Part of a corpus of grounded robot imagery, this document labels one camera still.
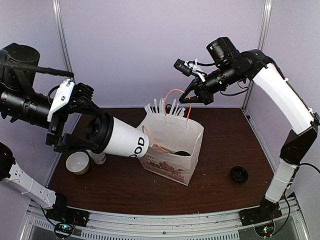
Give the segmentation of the black cup lid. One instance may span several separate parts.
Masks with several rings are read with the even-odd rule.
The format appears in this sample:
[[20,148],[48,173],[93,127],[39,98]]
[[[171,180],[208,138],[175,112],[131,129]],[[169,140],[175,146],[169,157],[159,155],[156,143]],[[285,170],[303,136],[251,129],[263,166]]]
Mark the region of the black cup lid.
[[178,155],[178,156],[190,156],[190,154],[188,153],[188,152],[186,152],[186,151],[176,151],[176,152],[174,152],[173,153],[174,155]]
[[87,125],[85,139],[96,144],[90,150],[94,153],[102,153],[110,142],[114,128],[114,117],[108,113],[96,116]]

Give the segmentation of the white printed paper bag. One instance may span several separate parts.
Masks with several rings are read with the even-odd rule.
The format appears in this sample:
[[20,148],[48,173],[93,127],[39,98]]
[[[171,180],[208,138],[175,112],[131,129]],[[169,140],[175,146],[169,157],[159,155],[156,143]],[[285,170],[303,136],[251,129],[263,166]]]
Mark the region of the white printed paper bag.
[[[147,114],[138,126],[149,138],[146,154],[138,160],[143,168],[162,177],[188,186],[197,167],[204,127],[190,118],[170,114]],[[190,156],[175,155],[185,151]]]

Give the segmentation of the single white paper cup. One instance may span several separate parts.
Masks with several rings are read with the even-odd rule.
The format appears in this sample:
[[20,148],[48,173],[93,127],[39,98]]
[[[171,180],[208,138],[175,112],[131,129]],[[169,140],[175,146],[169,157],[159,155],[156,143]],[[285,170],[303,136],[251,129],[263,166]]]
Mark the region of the single white paper cup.
[[102,153],[129,158],[143,157],[149,148],[149,137],[131,125],[112,117],[114,119],[112,135]]

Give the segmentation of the stack of black cup lids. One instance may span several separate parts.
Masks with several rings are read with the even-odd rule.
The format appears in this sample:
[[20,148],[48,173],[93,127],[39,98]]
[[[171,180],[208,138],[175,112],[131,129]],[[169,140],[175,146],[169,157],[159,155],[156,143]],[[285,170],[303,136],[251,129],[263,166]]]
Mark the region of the stack of black cup lids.
[[234,166],[230,170],[230,177],[235,183],[243,184],[248,180],[249,174],[242,166]]

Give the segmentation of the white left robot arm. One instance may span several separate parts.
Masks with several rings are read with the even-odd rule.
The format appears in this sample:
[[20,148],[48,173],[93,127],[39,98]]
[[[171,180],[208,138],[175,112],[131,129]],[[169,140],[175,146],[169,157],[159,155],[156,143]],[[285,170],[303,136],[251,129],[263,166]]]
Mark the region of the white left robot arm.
[[[115,121],[92,100],[94,90],[76,83],[74,74],[39,66],[40,53],[31,46],[11,43],[0,51],[0,114],[10,122],[24,121],[47,130],[45,143],[58,153],[89,150],[102,153],[111,140]],[[36,73],[65,77],[52,91],[62,91],[51,98],[35,92]],[[63,129],[74,113],[93,116],[81,138]]]

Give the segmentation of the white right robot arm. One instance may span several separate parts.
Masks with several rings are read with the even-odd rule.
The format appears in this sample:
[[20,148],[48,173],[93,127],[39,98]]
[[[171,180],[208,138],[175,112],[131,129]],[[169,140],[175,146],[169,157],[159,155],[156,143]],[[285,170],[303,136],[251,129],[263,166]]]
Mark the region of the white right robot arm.
[[246,80],[254,82],[277,105],[291,125],[280,150],[280,163],[256,210],[259,220],[268,220],[294,179],[303,157],[318,136],[320,117],[288,83],[276,62],[258,49],[239,52],[228,37],[219,37],[206,46],[216,70],[206,74],[197,60],[177,59],[174,68],[194,79],[179,98],[182,104],[211,104],[214,94]]

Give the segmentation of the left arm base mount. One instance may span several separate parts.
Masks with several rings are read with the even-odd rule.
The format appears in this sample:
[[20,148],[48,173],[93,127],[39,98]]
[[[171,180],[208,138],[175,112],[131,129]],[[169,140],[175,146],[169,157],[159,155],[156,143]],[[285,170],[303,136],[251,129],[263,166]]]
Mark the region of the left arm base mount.
[[76,227],[86,227],[90,213],[85,210],[66,208],[65,213],[57,212],[54,209],[41,209],[46,220],[53,226],[53,233],[59,239],[69,238]]

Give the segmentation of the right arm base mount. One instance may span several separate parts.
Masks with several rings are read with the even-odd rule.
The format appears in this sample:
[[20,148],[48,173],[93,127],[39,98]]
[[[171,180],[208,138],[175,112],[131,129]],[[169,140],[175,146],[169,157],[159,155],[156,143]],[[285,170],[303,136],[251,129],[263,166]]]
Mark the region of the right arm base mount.
[[263,238],[271,237],[275,233],[274,220],[282,216],[282,212],[279,209],[270,212],[260,206],[243,209],[238,214],[243,227],[253,225],[255,233]]

